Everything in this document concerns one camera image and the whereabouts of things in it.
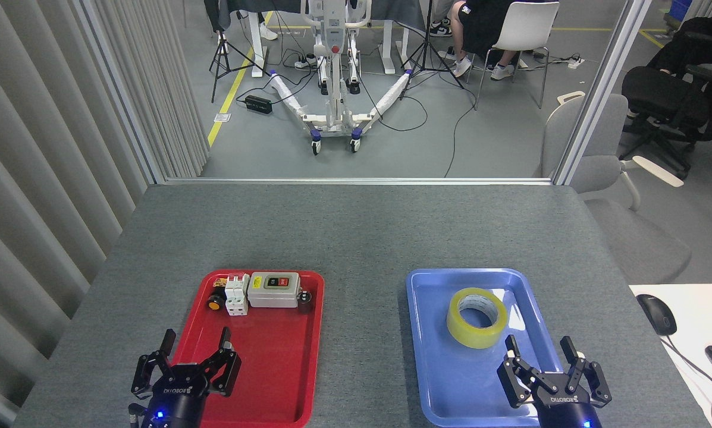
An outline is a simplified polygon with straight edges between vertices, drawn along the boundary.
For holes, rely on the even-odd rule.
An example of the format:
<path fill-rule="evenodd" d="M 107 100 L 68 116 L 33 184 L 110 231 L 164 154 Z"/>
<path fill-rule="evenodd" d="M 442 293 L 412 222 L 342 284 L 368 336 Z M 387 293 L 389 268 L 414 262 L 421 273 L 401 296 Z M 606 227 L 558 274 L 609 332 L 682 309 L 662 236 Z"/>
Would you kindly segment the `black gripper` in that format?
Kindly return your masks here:
<path fill-rule="evenodd" d="M 570 395 L 562 392 L 554 395 L 556 385 L 544 372 L 521 357 L 515 336 L 508 335 L 505 345 L 506 356 L 497 369 L 497 376 L 511 407 L 522 406 L 540 387 L 546 390 L 537 393 L 537 414 L 541 427 L 601 426 L 594 407 L 605 407 L 612 399 L 611 392 L 600 363 L 589 362 L 574 347 L 570 336 L 562 337 L 562 350 L 570 364 L 564 389 Z M 577 391 L 582 376 L 586 377 L 590 396 L 585 391 Z"/>
<path fill-rule="evenodd" d="M 152 394 L 145 415 L 146 427 L 198 427 L 208 394 L 230 396 L 237 380 L 241 358 L 230 342 L 229 327 L 222 329 L 217 351 L 200 364 L 172 366 L 169 355 L 176 333 L 168 328 L 160 347 L 139 357 L 131 385 L 136 398 Z M 162 377 L 150 380 L 155 366 Z"/>

